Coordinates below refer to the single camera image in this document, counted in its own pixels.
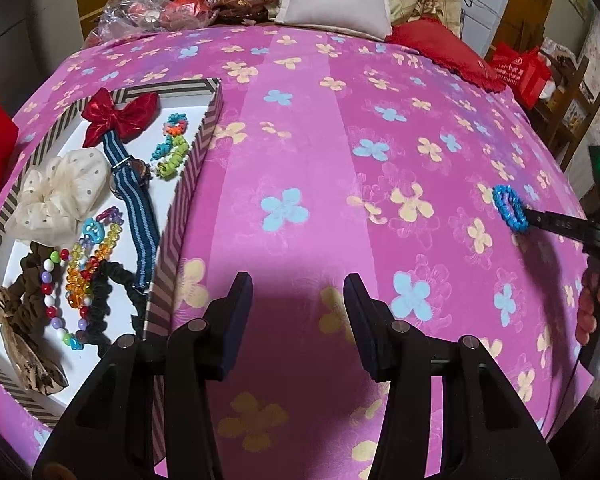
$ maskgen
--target pillow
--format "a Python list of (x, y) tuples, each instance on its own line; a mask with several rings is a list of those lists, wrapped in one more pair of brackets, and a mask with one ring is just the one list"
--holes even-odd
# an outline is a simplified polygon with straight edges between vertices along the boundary
[(391, 34), (389, 0), (282, 0), (276, 23), (377, 41)]

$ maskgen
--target pink bedsheet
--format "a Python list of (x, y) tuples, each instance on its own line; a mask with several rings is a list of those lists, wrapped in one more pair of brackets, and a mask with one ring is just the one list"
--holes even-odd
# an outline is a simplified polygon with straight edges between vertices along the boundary
[[(71, 56), (16, 115), (19, 165), (100, 86), (202, 76), (222, 79), (224, 109), (191, 205), (173, 325), (224, 296), (237, 271), (253, 277), (237, 365), (209, 387), (225, 477), (368, 475), (388, 388), (360, 364), (342, 303), (349, 272), (428, 335), (481, 338), (546, 433), (578, 351), (586, 260), (570, 240), (513, 237), (490, 188), (581, 211), (511, 92), (487, 95), (401, 47), (314, 30), (162, 34)], [(575, 399), (589, 384), (578, 379)], [(1, 387), (0, 431), (29, 463), (48, 437)], [(429, 473), (441, 436), (437, 388)]]

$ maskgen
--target spiral hair tie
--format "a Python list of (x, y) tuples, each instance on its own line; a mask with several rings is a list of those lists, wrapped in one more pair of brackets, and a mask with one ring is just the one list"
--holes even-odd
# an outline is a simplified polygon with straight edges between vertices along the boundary
[(493, 203), (502, 219), (515, 232), (523, 233), (529, 228), (525, 216), (525, 205), (511, 186), (495, 186)]

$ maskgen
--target watch face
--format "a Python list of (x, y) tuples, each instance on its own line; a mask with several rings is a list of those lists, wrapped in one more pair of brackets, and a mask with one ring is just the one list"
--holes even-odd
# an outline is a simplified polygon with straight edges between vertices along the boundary
[[(149, 182), (149, 179), (151, 178), (151, 172), (147, 164), (139, 158), (131, 158), (128, 162), (126, 162), (126, 164), (128, 164), (131, 167), (131, 169), (136, 172), (136, 175), (138, 176), (138, 181), (140, 182), (140, 186), (146, 186), (146, 184)], [(116, 189), (115, 179), (113, 178), (115, 175), (115, 171), (116, 170), (114, 170), (111, 173), (111, 176), (109, 177), (109, 189), (111, 190), (114, 196), (122, 199), (122, 195), (120, 195), (120, 193)]]

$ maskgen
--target red pillow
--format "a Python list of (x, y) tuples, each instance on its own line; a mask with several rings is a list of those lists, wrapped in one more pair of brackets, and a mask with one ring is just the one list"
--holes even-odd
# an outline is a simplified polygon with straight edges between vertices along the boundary
[(502, 92), (507, 87), (485, 60), (435, 18), (423, 17), (393, 27), (386, 42), (414, 48), (434, 63), (487, 91)]

